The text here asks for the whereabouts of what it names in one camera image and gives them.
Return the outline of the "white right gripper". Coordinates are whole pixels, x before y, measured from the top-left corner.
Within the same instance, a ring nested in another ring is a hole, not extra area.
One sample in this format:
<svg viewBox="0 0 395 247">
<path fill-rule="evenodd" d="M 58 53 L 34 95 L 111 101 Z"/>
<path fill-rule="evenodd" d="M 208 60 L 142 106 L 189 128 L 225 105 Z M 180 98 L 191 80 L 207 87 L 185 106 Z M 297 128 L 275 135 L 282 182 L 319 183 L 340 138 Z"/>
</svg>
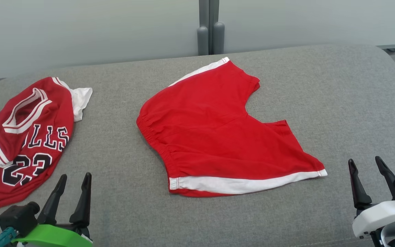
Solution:
<svg viewBox="0 0 395 247">
<path fill-rule="evenodd" d="M 385 178 L 387 186 L 395 200 L 395 175 L 380 156 L 375 156 L 375 162 L 380 174 Z M 348 160 L 353 205 L 362 211 L 353 221 L 352 230 L 356 237 L 364 235 L 386 225 L 395 223 L 395 201 L 385 201 L 372 206 L 372 199 L 366 194 L 359 178 L 359 171 L 352 158 Z"/>
</svg>

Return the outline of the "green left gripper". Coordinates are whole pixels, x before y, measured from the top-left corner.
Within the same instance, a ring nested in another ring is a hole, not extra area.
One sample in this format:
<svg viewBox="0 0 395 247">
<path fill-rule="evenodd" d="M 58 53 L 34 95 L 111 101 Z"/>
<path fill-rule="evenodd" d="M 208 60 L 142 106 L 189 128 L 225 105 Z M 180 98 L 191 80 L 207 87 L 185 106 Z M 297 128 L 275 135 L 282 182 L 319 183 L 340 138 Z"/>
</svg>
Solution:
<svg viewBox="0 0 395 247">
<path fill-rule="evenodd" d="M 11 227 L 19 232 L 11 242 L 38 247 L 93 247 L 87 228 L 90 224 L 92 174 L 85 174 L 81 196 L 69 219 L 70 223 L 56 224 L 56 213 L 66 182 L 67 175 L 61 175 L 37 218 L 38 224 L 11 224 Z"/>
</svg>

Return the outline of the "red Bulls 23 jersey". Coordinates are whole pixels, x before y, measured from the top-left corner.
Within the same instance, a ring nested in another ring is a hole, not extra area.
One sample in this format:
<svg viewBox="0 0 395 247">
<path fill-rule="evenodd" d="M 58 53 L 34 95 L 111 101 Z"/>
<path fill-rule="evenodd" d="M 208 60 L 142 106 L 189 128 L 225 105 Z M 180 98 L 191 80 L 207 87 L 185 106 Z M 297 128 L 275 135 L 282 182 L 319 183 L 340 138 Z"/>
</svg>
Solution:
<svg viewBox="0 0 395 247">
<path fill-rule="evenodd" d="M 25 200 L 50 178 L 83 118 L 93 89 L 46 77 L 0 111 L 0 208 Z"/>
</svg>

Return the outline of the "red shorts with white stripe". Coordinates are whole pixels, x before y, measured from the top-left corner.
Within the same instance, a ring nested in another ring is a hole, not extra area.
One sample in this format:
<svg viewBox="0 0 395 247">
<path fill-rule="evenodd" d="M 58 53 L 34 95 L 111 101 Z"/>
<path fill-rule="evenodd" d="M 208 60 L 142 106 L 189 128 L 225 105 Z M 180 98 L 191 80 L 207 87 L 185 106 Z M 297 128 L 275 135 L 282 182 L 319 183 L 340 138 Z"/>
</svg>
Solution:
<svg viewBox="0 0 395 247">
<path fill-rule="evenodd" d="M 137 127 L 163 160 L 168 190 L 186 197 L 241 195 L 325 177 L 286 120 L 246 111 L 259 79 L 229 58 L 203 66 L 151 97 Z"/>
</svg>

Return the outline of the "grey partition post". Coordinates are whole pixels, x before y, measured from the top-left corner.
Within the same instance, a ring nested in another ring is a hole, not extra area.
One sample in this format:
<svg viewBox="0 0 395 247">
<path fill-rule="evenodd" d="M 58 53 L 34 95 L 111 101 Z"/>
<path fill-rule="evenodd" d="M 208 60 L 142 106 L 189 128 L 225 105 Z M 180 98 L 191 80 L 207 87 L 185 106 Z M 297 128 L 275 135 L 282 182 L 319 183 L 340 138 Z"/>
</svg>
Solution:
<svg viewBox="0 0 395 247">
<path fill-rule="evenodd" d="M 199 0 L 199 55 L 224 54 L 225 24 L 219 20 L 220 0 Z"/>
</svg>

